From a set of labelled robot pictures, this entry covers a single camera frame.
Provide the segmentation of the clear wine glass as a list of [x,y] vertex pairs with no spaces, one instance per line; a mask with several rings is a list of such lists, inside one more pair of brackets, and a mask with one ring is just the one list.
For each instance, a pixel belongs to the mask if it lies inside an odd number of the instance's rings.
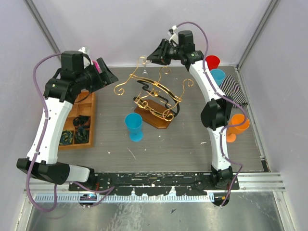
[[142,76],[143,77],[148,77],[148,72],[147,72],[147,65],[150,64],[151,61],[147,60],[146,57],[141,57],[141,64],[143,65],[143,72]]

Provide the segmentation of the red wine glass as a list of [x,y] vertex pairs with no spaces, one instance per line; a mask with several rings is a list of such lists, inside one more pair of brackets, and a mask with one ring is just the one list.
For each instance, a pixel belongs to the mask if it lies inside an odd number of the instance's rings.
[[209,70],[217,69],[220,64],[220,59],[215,55],[209,55],[205,58]]

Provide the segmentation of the pink wine glass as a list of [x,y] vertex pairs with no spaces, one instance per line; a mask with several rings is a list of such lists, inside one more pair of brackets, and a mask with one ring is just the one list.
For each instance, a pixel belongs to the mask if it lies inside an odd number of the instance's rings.
[[98,63],[97,63],[96,61],[92,61],[92,62],[93,62],[93,64],[95,65],[96,70],[97,70],[98,72],[100,72],[100,67],[99,67]]

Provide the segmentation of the orange wine glass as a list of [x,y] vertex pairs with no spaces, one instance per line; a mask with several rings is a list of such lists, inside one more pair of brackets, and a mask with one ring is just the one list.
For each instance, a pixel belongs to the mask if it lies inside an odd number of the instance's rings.
[[246,131],[250,126],[249,119],[245,119],[245,115],[243,114],[235,114],[232,116],[229,127],[227,128],[226,140],[227,142],[234,142],[236,140],[236,136],[242,134]]

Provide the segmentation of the light blue wine glass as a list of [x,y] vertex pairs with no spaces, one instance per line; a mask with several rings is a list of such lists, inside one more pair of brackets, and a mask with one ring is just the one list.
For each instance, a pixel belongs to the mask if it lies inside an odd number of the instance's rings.
[[221,69],[212,69],[210,70],[210,73],[218,86],[222,84],[224,78],[226,77],[225,72]]

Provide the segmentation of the blue wine glass front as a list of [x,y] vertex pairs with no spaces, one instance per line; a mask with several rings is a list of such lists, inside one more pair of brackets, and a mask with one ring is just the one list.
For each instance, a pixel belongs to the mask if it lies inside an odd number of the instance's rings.
[[143,139],[142,122],[142,117],[138,113],[130,113],[125,118],[129,138],[133,142],[139,142]]

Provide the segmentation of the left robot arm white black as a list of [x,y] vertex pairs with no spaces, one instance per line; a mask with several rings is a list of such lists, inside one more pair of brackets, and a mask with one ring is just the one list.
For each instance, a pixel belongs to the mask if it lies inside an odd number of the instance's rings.
[[94,169],[60,163],[58,147],[66,119],[82,90],[93,93],[118,81],[102,58],[96,60],[79,51],[61,54],[61,67],[45,85],[39,96],[43,103],[42,118],[33,145],[26,158],[19,158],[16,166],[31,178],[62,185],[79,182],[86,191],[95,188]]

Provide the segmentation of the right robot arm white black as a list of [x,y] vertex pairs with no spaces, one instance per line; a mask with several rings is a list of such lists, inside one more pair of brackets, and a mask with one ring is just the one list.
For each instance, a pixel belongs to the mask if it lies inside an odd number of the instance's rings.
[[221,190],[232,179],[231,164],[225,159],[228,151],[224,129],[230,119],[231,103],[213,79],[202,52],[194,48],[192,41],[175,45],[164,38],[147,60],[159,65],[169,65],[172,60],[180,60],[197,82],[205,99],[201,121],[209,133],[212,149],[211,184]]

